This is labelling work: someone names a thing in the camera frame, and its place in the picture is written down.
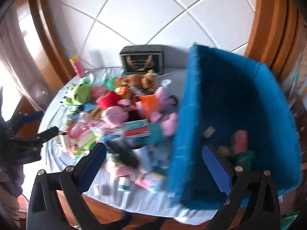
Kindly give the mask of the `green wet wipes pack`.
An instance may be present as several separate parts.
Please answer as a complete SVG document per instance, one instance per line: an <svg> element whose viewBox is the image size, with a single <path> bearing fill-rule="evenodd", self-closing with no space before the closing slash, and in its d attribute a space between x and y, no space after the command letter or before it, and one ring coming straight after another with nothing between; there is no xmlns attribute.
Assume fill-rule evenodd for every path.
<svg viewBox="0 0 307 230"><path fill-rule="evenodd" d="M78 159L82 154L88 153L92 149L96 140L101 136L95 127L78 127L68 134L70 147L68 152L73 159Z"/></svg>

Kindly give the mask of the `green frog plush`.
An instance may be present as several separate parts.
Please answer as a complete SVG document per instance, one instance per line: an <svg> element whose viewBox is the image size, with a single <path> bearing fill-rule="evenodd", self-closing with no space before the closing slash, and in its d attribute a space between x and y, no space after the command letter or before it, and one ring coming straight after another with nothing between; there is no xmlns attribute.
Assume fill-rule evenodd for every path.
<svg viewBox="0 0 307 230"><path fill-rule="evenodd" d="M64 106L84 105L91 100L92 84L89 78L81 78L78 84L72 84L65 93L62 104Z"/></svg>

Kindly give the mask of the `white green tube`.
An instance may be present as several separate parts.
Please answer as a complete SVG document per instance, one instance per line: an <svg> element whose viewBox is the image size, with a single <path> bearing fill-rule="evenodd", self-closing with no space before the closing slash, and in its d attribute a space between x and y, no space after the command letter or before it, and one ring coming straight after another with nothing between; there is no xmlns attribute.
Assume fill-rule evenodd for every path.
<svg viewBox="0 0 307 230"><path fill-rule="evenodd" d="M129 191L131 186L131 180L129 177L119 177L118 191Z"/></svg>

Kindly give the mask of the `pink pig plush blue shirt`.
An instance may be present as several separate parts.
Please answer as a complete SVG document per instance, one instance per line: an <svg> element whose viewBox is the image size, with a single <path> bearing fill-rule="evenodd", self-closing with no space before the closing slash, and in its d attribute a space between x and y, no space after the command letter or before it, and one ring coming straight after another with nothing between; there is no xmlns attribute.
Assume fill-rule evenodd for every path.
<svg viewBox="0 0 307 230"><path fill-rule="evenodd" d="M135 182L136 176L139 174L140 160L127 141L117 135L105 135L101 141L107 149L105 169L114 180L120 180L124 177Z"/></svg>

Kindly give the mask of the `pink pig plush red dress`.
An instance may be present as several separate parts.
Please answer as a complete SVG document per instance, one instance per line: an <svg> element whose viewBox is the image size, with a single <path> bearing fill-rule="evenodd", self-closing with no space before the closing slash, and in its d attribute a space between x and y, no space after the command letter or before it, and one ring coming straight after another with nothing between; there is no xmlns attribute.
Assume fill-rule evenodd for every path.
<svg viewBox="0 0 307 230"><path fill-rule="evenodd" d="M114 91L108 91L96 100L96 104L102 109L101 119L110 127L118 128L129 118L126 110L131 105L130 99L123 99Z"/></svg>

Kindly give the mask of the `red yellow snack tube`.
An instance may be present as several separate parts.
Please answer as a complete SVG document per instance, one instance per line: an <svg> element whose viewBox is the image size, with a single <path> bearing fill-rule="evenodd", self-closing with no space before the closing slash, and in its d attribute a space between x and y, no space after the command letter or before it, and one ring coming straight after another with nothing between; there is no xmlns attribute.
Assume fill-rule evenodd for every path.
<svg viewBox="0 0 307 230"><path fill-rule="evenodd" d="M69 59L76 75L79 78L83 78L84 77L84 67L81 64L79 57L77 55L73 56L72 58Z"/></svg>

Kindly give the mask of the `black umbrella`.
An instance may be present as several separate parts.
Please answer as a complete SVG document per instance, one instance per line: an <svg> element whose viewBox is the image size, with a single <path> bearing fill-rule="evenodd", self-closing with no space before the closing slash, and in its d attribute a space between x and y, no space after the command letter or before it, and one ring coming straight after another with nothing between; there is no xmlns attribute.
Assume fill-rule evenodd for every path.
<svg viewBox="0 0 307 230"><path fill-rule="evenodd" d="M117 163L122 163L123 165L131 167L133 169L138 168L139 160L131 149L121 147L116 142L110 140L106 142L106 149L109 153L111 153L113 159Z"/></svg>

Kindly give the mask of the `green plush toy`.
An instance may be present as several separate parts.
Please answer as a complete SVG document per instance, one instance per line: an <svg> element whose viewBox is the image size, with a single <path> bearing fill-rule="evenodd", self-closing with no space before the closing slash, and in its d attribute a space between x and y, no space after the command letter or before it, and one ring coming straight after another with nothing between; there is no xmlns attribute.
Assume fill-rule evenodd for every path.
<svg viewBox="0 0 307 230"><path fill-rule="evenodd" d="M106 78L103 81L103 84L110 91L115 91L118 87L121 87L122 78L114 77L114 78Z"/></svg>

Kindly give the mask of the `teal pink box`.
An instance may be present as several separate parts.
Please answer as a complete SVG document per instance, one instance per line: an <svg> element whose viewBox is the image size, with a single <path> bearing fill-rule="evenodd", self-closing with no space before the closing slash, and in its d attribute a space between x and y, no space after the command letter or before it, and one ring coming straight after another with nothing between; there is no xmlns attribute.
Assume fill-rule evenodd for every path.
<svg viewBox="0 0 307 230"><path fill-rule="evenodd" d="M150 135L149 122L145 119L123 122L121 123L121 128L124 138L137 138Z"/></svg>

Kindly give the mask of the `blue plastic storage crate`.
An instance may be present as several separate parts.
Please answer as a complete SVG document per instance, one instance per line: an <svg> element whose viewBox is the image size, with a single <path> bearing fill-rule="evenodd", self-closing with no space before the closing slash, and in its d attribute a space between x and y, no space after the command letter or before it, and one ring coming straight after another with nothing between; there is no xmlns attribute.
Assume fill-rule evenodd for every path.
<svg viewBox="0 0 307 230"><path fill-rule="evenodd" d="M167 175L172 204L211 210L225 202L201 153L207 144L230 145L239 130L254 152L252 171L269 170L279 195L301 184L295 120L271 71L221 49L191 46Z"/></svg>

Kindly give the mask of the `light blue tablecloth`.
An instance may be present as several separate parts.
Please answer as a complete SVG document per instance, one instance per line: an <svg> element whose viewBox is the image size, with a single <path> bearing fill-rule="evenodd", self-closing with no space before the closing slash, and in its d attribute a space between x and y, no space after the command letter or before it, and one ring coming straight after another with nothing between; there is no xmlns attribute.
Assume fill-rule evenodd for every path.
<svg viewBox="0 0 307 230"><path fill-rule="evenodd" d="M77 84L79 78L76 76L65 84L54 97L41 121L39 132L57 126L62 128L62 120L66 113L66 107L61 104L63 96L68 87ZM41 151L41 168L48 173L63 171L69 165L75 165L77 160L61 150L61 145L55 139L48 141ZM188 225L200 225L216 214L216 210L192 210L182 204L172 204L169 194L162 190L159 193L152 193L138 185L132 185L130 191L120 192L117 189L118 182L113 181L109 172L101 168L94 184L99 184L99 195L94 194L94 187L85 192L85 195L100 201L103 204L117 209L124 209L133 213L173 218L174 220Z"/></svg>

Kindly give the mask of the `brown bear plush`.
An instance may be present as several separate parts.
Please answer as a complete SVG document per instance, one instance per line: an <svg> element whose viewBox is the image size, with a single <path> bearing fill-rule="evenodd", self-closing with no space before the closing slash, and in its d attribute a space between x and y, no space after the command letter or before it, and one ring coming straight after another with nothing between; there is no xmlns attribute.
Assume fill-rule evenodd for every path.
<svg viewBox="0 0 307 230"><path fill-rule="evenodd" d="M155 91L156 76L154 70L149 70L146 74L132 74L124 78L121 82L122 86L136 87L138 89L147 89L148 91Z"/></svg>

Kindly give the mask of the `pink pig plush orange dress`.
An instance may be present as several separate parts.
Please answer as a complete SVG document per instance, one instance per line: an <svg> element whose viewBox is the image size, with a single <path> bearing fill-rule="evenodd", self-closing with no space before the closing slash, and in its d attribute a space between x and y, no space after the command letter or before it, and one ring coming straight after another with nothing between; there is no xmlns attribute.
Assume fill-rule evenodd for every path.
<svg viewBox="0 0 307 230"><path fill-rule="evenodd" d="M162 118L162 112L178 104L177 98L169 95L169 89L166 86L157 88L154 94L136 96L136 98L135 106L140 117L152 123Z"/></svg>

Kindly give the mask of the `black gift box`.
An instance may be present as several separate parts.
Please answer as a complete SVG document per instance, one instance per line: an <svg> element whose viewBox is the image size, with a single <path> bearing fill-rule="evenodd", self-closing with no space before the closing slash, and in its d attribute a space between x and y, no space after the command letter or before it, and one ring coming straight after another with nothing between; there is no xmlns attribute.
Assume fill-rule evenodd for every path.
<svg viewBox="0 0 307 230"><path fill-rule="evenodd" d="M163 45L133 45L120 51L124 74L146 74L164 72Z"/></svg>

